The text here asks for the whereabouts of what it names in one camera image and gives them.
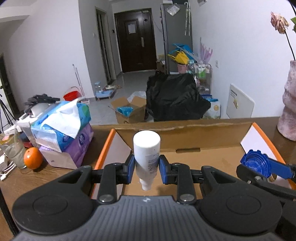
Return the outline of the grey refrigerator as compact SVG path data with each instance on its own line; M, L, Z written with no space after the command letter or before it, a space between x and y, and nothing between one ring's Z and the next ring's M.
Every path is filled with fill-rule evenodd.
M163 39L164 39L164 50L165 50L165 63L166 73L177 73L177 63L168 56L171 51L176 49L174 44L188 45L191 49L192 45L192 34L185 36L185 20L186 20L186 5L184 1L177 1L180 10L172 16L167 12L167 8L172 4L161 3L161 18L163 27Z

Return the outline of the purple tissue pack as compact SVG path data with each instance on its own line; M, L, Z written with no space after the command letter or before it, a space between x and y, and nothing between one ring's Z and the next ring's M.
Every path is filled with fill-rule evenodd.
M93 129L86 125L77 135L75 140L64 152L57 152L41 146L40 151L48 164L56 168L77 169L81 166L83 158L93 138Z

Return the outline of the black cloth covered chair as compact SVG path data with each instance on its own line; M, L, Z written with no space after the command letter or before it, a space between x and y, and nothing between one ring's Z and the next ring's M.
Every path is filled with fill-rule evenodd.
M168 75L156 71L147 81L147 112L154 121L199 120L211 107L189 73Z

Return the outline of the white tube bottle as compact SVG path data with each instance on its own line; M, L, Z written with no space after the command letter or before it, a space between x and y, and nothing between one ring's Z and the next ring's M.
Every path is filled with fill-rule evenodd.
M159 164L161 137L154 131L140 131L133 136L135 168L144 191L152 188Z

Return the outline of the open cardboard box floor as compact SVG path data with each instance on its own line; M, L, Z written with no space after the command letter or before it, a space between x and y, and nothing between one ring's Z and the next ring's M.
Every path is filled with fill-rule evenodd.
M145 119L146 99L135 96L131 102L127 98L121 97L111 102L111 108L115 112L117 122L141 123Z

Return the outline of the pink ceramic vase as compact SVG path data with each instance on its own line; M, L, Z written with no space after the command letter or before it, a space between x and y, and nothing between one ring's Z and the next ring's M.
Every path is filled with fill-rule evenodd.
M290 61L285 91L282 96L283 112L278 120L277 129L287 139L295 141L295 61Z

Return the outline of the blue tissue pack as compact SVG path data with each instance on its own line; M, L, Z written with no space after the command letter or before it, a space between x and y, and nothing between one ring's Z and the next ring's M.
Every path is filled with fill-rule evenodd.
M77 98L51 105L31 125L31 131L37 144L63 152L90 121L89 106Z

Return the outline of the dried pink roses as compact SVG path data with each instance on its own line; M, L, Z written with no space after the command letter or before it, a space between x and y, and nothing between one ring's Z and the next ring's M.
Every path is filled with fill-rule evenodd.
M289 46L291 53L292 53L293 61L295 61L295 54L293 52L293 48L291 46L291 43L290 43L290 40L289 40L289 37L287 34L288 27L290 26L287 19L280 14L275 14L274 12L271 12L270 13L270 23L271 23L272 27L279 34L285 35L287 42L288 42L288 46Z

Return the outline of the red bucket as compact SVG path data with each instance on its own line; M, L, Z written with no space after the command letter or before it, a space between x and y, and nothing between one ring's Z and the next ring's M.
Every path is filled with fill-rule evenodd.
M65 94L63 95L63 99L65 101L73 101L74 99L77 99L81 96L82 95L81 95L78 87L72 86L65 92Z

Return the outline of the black device on container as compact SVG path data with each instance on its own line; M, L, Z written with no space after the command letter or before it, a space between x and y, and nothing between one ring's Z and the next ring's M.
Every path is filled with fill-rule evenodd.
M33 107L36 104L39 103L47 103L47 104L53 104L57 101L60 101L60 98L51 97L47 94L42 95L34 95L33 97L28 98L28 100L24 103L25 106Z

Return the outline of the red cardboard box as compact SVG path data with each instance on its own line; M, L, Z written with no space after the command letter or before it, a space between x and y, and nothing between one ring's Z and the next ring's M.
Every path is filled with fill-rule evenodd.
M104 144L112 129L123 141L133 147L134 134L142 130L157 132L161 137L161 154L170 163L184 163L192 169L213 166L232 176L236 176L245 151L241 141L251 127L260 127L282 161L295 163L295 142L283 137L278 129L278 118L243 118L225 120L184 120L160 121L156 123L134 123L122 125L93 126L94 137L84 158L86 165L100 169L100 155L105 151Z

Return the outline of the orange fruit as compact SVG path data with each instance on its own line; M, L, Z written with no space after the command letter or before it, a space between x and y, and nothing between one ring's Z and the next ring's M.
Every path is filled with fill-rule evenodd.
M23 157L24 164L31 170L41 167L43 159L43 155L37 147L27 149Z

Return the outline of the blue gear lid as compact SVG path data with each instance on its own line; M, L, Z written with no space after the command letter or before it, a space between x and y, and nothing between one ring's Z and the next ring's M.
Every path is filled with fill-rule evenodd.
M266 154L262 154L262 152L260 152L259 150L250 150L242 157L240 163L261 174L265 178L269 178L272 173L270 171L268 158L269 157Z

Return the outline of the clear food container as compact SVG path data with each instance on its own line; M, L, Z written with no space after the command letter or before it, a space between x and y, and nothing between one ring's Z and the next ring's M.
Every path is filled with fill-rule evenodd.
M31 131L31 126L38 120L39 116L50 107L49 103L38 103L28 110L16 121L18 127L26 134L31 144L36 147L36 139Z

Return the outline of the yellow blue bags pile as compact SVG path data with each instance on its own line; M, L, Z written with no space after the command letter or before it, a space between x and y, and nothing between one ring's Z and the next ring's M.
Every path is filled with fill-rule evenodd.
M175 63L187 65L192 60L197 62L198 58L193 53L189 45L186 44L173 44L175 49L170 51L167 56L170 57Z

